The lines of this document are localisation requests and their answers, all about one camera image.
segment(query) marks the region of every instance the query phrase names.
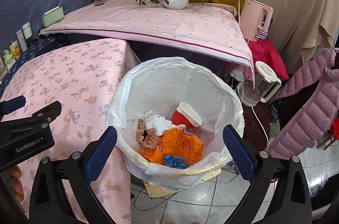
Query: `pink table cover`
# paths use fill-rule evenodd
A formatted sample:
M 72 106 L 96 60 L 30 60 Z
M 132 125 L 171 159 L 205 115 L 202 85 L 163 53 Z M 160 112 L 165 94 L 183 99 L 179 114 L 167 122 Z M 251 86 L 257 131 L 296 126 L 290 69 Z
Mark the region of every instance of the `pink table cover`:
M 189 4 L 169 10 L 161 4 L 140 6 L 135 0 L 107 0 L 78 9 L 40 33 L 80 33 L 171 46 L 245 65 L 253 58 L 232 13 L 220 4 Z
M 126 41 L 106 38 L 44 54 L 25 63 L 13 76 L 1 100 L 24 95 L 26 106 L 5 116 L 4 121 L 29 117 L 55 100 L 62 103 L 61 115 L 50 125 L 55 146 L 19 165 L 25 195 L 22 205 L 27 216 L 40 159 L 68 158 L 99 139 L 106 129 L 106 110 L 113 93 L 126 72 L 136 65 Z M 130 174 L 119 149 L 113 150 L 91 187 L 116 223 L 131 222 Z M 86 222 L 68 181 L 65 188 L 76 216 Z

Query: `red cloth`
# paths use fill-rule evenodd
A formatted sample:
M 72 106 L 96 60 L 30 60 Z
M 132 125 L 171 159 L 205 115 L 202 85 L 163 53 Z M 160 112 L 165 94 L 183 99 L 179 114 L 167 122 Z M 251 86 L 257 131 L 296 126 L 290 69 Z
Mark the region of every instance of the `red cloth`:
M 289 79 L 281 56 L 268 38 L 265 41 L 249 41 L 249 48 L 252 51 L 254 65 L 258 60 L 262 61 L 270 66 L 279 78 Z
M 331 125 L 332 127 L 332 135 L 335 137 L 335 139 L 339 139 L 339 118 L 336 117 L 334 119 L 333 124 Z

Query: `orange plastic bag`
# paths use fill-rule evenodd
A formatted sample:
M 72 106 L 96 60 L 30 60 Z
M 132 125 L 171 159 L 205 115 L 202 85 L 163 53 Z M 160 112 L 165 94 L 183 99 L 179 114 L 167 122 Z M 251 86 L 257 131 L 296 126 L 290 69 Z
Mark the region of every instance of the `orange plastic bag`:
M 172 128 L 164 131 L 154 149 L 142 148 L 141 155 L 151 163 L 164 164 L 164 155 L 186 158 L 189 165 L 200 161 L 204 142 L 195 134 L 188 133 L 183 128 Z
M 144 158 L 146 158 L 149 162 L 151 163 L 157 163 L 157 164 L 164 164 L 164 155 L 165 153 L 163 153 L 163 148 L 162 148 L 162 138 L 164 136 L 160 136 L 158 138 L 158 143 L 155 146 L 154 149 L 149 149 L 149 148 L 145 148 L 142 147 L 141 149 L 141 156 L 143 156 Z

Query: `table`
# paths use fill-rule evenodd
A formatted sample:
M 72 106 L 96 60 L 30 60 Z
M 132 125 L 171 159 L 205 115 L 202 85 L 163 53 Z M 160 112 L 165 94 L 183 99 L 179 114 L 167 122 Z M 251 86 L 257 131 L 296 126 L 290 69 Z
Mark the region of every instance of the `table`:
M 50 51 L 59 49 L 61 47 L 67 46 L 68 41 L 65 39 L 64 35 L 55 34 L 53 36 L 38 36 L 34 39 L 33 45 L 29 47 L 25 52 L 22 53 L 20 58 L 16 60 L 11 69 L 7 72 L 0 84 L 0 97 L 4 93 L 7 85 L 11 81 L 12 77 L 19 70 L 19 68 L 26 63 L 27 61 L 41 56 Z
M 126 41 L 106 38 L 48 52 L 26 62 L 15 73 L 1 100 L 24 95 L 26 106 L 5 116 L 4 121 L 29 117 L 55 100 L 62 104 L 61 115 L 50 125 L 55 146 L 19 164 L 26 215 L 41 158 L 65 159 L 99 139 L 106 129 L 105 118 L 113 93 L 126 72 L 136 65 Z M 122 154 L 115 148 L 98 180 L 90 184 L 117 224 L 131 220 L 129 177 Z M 69 182 L 64 181 L 64 186 L 76 217 L 85 221 Z

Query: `chair leg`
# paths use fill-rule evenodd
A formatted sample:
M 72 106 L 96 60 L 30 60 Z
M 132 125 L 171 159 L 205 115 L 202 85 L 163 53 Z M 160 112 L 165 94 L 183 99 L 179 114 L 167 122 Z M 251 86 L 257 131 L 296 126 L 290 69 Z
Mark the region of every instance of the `chair leg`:
M 322 141 L 320 144 L 318 144 L 317 145 L 317 149 L 319 149 L 319 148 L 322 148 L 323 146 L 325 146 L 326 147 L 326 142 L 328 142 L 328 140 L 330 140 L 331 139 L 331 137 L 332 137 L 332 135 L 331 134 L 329 134 L 329 135 L 327 135 L 327 137 L 325 138 L 325 140 L 324 141 Z
M 337 139 L 334 138 L 334 139 L 328 144 L 328 146 L 326 146 L 326 147 L 324 148 L 324 150 L 328 149 L 328 147 L 329 147 L 331 144 L 333 144 L 336 140 L 337 140 Z

